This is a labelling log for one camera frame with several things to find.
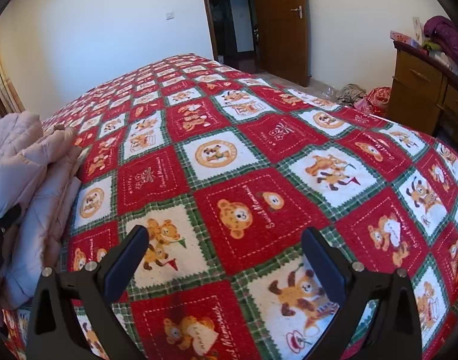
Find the light pink quilted puffer jacket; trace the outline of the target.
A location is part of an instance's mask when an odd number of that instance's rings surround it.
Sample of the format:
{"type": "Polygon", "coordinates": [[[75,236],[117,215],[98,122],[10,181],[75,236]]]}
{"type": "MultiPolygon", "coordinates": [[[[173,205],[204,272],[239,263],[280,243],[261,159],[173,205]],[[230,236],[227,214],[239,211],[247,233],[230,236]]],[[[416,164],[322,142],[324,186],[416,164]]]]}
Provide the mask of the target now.
{"type": "Polygon", "coordinates": [[[43,130],[29,111],[0,120],[0,309],[30,300],[45,267],[61,253],[69,211],[81,186],[73,127],[43,130]]]}

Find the beige patterned left curtain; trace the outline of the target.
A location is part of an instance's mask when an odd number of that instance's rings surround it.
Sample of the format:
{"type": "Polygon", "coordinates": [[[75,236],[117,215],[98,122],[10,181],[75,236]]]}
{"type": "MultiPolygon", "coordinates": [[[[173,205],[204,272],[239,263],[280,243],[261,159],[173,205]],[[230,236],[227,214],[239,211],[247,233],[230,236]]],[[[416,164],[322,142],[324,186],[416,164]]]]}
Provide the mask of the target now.
{"type": "Polygon", "coordinates": [[[24,110],[25,108],[14,84],[5,71],[0,54],[0,114],[5,116],[10,113],[21,113],[24,110]]]}

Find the red patchwork bear bedspread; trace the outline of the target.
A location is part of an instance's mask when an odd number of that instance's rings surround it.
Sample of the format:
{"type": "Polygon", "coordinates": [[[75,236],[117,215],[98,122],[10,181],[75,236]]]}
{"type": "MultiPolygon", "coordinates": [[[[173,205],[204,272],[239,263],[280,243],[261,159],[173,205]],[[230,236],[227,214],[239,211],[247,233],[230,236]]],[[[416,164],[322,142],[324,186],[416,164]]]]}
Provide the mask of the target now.
{"type": "Polygon", "coordinates": [[[336,305],[301,251],[404,269],[433,358],[458,324],[458,154],[434,137],[203,57],[97,86],[43,122],[84,161],[61,250],[83,269],[149,247],[113,311],[151,359],[301,359],[336,305]]]}

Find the grey cloth pile on floor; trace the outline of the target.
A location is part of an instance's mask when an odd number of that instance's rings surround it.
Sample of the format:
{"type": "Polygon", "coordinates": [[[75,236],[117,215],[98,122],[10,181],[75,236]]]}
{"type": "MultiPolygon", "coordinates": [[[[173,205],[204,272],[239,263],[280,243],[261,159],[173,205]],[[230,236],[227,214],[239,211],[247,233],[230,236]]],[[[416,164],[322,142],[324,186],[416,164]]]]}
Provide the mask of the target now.
{"type": "Polygon", "coordinates": [[[341,90],[336,93],[336,100],[338,103],[352,107],[355,102],[360,101],[366,97],[366,90],[356,84],[345,85],[341,90]]]}

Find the brown wooden dresser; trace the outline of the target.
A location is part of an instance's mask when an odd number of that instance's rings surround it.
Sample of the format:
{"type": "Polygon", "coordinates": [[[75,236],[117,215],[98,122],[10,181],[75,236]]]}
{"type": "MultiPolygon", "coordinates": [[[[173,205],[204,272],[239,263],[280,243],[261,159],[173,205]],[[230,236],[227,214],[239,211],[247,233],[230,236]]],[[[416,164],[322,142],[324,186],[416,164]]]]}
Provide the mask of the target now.
{"type": "Polygon", "coordinates": [[[458,149],[458,77],[422,50],[400,41],[386,118],[458,149]]]}

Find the red box on dresser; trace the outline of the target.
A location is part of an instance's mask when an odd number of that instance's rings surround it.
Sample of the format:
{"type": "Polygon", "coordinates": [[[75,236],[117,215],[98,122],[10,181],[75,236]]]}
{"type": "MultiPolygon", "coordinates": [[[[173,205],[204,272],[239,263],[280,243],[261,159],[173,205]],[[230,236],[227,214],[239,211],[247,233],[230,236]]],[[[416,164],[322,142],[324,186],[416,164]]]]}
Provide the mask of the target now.
{"type": "Polygon", "coordinates": [[[405,35],[403,33],[398,33],[396,31],[391,31],[390,32],[390,38],[393,41],[406,44],[406,45],[408,45],[410,47],[413,47],[413,48],[416,48],[416,49],[420,48],[420,44],[415,39],[413,39],[412,37],[407,36],[407,35],[405,35]]]}

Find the purple jacket on dresser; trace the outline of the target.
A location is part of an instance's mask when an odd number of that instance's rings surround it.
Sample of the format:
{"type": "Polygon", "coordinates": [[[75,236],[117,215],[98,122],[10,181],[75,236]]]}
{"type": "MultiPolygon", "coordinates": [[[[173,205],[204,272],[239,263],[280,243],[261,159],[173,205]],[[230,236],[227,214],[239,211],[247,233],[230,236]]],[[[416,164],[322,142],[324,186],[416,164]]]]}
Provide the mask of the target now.
{"type": "Polygon", "coordinates": [[[458,64],[458,30],[450,19],[432,17],[424,24],[423,33],[458,64]]]}

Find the brown wooden door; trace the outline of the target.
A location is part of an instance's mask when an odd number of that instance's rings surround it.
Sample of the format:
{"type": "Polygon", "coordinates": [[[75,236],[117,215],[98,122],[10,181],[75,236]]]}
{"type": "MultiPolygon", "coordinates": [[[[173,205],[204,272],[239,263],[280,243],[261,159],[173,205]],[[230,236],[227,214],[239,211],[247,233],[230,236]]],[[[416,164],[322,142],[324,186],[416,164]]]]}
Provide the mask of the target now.
{"type": "Polygon", "coordinates": [[[254,0],[261,68],[300,86],[309,80],[309,26],[306,0],[254,0]],[[300,19],[291,9],[302,6],[300,19]]]}

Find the white wall switch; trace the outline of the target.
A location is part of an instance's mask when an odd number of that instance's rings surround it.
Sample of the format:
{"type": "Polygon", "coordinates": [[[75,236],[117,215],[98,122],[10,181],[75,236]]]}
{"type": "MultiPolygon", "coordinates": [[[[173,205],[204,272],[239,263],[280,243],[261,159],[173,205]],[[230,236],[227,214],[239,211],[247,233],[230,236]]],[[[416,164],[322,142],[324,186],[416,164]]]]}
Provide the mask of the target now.
{"type": "Polygon", "coordinates": [[[175,13],[173,11],[167,12],[165,16],[167,20],[173,20],[175,17],[175,13]]]}

